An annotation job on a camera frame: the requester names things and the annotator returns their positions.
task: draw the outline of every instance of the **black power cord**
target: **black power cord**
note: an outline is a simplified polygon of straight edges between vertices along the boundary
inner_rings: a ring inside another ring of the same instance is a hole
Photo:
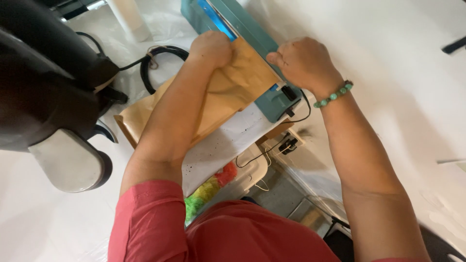
[[[265,153],[269,153],[270,151],[272,151],[272,149],[274,149],[274,148],[275,148],[276,146],[278,146],[281,142],[283,142],[283,140],[285,140],[285,138],[287,138],[289,135],[290,135],[290,133],[287,132],[286,135],[280,140],[280,142],[278,142],[276,145],[272,146],[271,149],[269,149],[269,150],[263,152],[262,154],[258,155],[258,156],[255,157],[255,158],[249,160],[244,166],[238,165],[238,156],[237,156],[237,157],[236,157],[236,160],[235,160],[236,166],[239,167],[239,168],[243,168],[243,167],[247,166],[249,163],[251,163],[251,162],[253,162],[254,160],[258,159],[260,156],[264,155]]]
[[[300,120],[296,120],[296,121],[286,121],[286,122],[282,122],[282,123],[280,123],[280,124],[298,123],[298,122],[301,122],[301,121],[306,120],[306,119],[311,115],[311,104],[309,104],[308,97],[304,94],[304,91],[302,91],[302,89],[301,89],[301,93],[302,93],[302,97],[304,98],[304,100],[306,100],[306,103],[308,104],[308,107],[309,107],[309,114],[308,114],[308,116],[306,116],[305,118],[300,119]]]
[[[94,42],[94,44],[97,46],[97,49],[99,49],[100,54],[103,56],[106,56],[100,44],[92,36],[90,36],[89,34],[83,33],[83,32],[76,32],[76,34],[82,35],[82,36],[85,36],[91,39]],[[174,46],[159,46],[159,47],[155,47],[152,50],[150,50],[143,58],[125,67],[120,68],[120,71],[130,69],[133,66],[141,63],[141,68],[140,68],[141,78],[143,80],[144,86],[146,87],[147,91],[149,92],[149,94],[152,95],[155,93],[155,89],[152,87],[151,82],[149,81],[149,67],[153,63],[153,57],[161,53],[174,54],[178,56],[179,58],[183,59],[183,61],[186,61],[186,59],[189,56],[188,51],[183,50],[181,48],[174,47]]]

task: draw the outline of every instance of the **green beaded bracelet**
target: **green beaded bracelet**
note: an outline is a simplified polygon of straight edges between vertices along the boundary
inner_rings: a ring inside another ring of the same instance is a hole
[[[346,92],[350,91],[351,88],[353,88],[353,82],[351,82],[350,80],[346,80],[342,88],[340,88],[337,92],[331,94],[328,98],[325,98],[322,101],[315,102],[314,107],[320,108],[326,106],[330,101],[333,101],[338,97],[341,97],[342,95],[346,94]]]

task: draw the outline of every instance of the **kraft paper envelope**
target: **kraft paper envelope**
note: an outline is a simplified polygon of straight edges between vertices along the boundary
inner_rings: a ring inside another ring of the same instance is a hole
[[[207,86],[191,147],[279,82],[268,64],[244,39],[236,39],[232,46],[231,63],[215,70]],[[137,101],[115,116],[118,126],[134,148],[152,110],[175,77],[167,80],[155,94]]]

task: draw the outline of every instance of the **red t-shirt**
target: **red t-shirt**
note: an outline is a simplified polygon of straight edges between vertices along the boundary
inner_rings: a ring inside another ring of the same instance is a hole
[[[167,180],[133,186],[116,208],[109,262],[339,261],[311,229],[247,201],[218,203],[185,230],[183,191]]]

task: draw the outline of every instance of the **floor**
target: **floor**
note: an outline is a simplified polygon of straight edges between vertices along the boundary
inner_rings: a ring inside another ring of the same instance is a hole
[[[325,235],[331,224],[330,217],[310,201],[312,197],[273,159],[262,180],[257,185],[269,191],[253,186],[247,196],[267,210],[301,223],[321,237]]]

